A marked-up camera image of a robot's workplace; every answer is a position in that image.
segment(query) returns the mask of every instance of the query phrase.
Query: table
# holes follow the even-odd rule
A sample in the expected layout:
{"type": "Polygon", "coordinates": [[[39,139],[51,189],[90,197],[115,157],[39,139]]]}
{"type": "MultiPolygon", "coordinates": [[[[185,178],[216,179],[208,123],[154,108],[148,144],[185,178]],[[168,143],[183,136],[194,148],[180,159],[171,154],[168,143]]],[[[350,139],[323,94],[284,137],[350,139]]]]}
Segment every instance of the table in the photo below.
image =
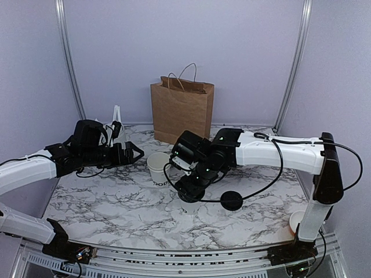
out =
{"type": "MultiPolygon", "coordinates": [[[[272,133],[266,127],[213,126],[211,137],[223,127],[272,133]]],[[[286,169],[275,185],[244,201],[238,211],[205,203],[197,214],[187,215],[174,189],[155,186],[146,166],[150,154],[170,152],[172,146],[154,140],[153,126],[125,129],[127,139],[144,150],[144,158],[92,178],[67,175],[53,193],[43,217],[58,220],[71,240],[146,250],[215,250],[293,239],[290,214],[307,206],[294,171],[286,169]]],[[[85,169],[82,175],[95,171],[85,169]]],[[[238,167],[210,186],[205,199],[218,199],[229,190],[246,196],[266,186],[277,173],[272,167],[238,167]]],[[[182,174],[171,169],[170,178],[176,181],[182,174]]]]}

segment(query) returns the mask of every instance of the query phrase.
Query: black disc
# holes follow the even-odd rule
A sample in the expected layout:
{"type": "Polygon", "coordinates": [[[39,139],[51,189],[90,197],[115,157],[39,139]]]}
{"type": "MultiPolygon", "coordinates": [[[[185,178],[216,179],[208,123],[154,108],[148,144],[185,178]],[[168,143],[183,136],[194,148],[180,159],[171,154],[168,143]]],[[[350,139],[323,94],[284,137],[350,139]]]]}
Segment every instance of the black disc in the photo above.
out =
{"type": "Polygon", "coordinates": [[[243,204],[241,194],[235,191],[224,192],[220,197],[220,201],[222,207],[230,211],[239,210],[243,204]]]}

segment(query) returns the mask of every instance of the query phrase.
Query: marble tabletop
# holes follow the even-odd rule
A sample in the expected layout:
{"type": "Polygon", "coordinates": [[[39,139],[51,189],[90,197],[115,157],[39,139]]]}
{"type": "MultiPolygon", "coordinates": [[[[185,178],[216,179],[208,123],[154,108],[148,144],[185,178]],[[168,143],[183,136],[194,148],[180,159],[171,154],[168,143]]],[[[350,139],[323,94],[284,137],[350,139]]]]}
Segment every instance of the marble tabletop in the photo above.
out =
{"type": "MultiPolygon", "coordinates": [[[[226,126],[213,126],[213,137],[226,126]]],[[[272,133],[265,127],[249,131],[272,133]]],[[[171,145],[154,140],[152,126],[126,126],[127,139],[145,152],[135,164],[106,170],[92,178],[62,177],[44,218],[58,220],[71,240],[152,250],[210,250],[250,247],[292,240],[289,217],[305,210],[307,201],[292,170],[263,193],[245,200],[238,211],[218,203],[203,203],[195,215],[185,214],[174,189],[155,186],[146,167],[154,152],[170,152],[171,145]]],[[[85,175],[96,169],[85,169],[85,175]]],[[[242,196],[266,186],[277,175],[272,167],[238,167],[206,190],[205,199],[219,199],[225,191],[242,196]]],[[[180,171],[171,169],[178,180],[180,171]]]]}

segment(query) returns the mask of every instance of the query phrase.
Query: brown paper bag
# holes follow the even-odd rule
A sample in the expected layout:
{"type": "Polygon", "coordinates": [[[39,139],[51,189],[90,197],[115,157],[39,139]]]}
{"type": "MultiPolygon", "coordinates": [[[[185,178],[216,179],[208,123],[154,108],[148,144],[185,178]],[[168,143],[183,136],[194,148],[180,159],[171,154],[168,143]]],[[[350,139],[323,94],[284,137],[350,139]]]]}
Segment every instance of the brown paper bag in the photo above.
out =
{"type": "Polygon", "coordinates": [[[161,77],[151,84],[155,139],[175,144],[185,130],[209,138],[214,85],[161,77]]]}

